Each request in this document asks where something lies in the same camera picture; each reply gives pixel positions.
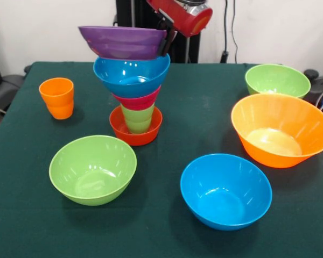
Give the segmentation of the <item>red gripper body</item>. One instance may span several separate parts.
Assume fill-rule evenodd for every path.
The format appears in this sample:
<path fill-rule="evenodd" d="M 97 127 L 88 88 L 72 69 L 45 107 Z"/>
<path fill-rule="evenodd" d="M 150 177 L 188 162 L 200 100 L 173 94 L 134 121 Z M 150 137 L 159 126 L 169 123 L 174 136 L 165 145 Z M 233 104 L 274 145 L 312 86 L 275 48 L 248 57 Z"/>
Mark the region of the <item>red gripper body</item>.
<path fill-rule="evenodd" d="M 185 37 L 199 34 L 213 15 L 207 1 L 151 0 L 147 3 Z"/>

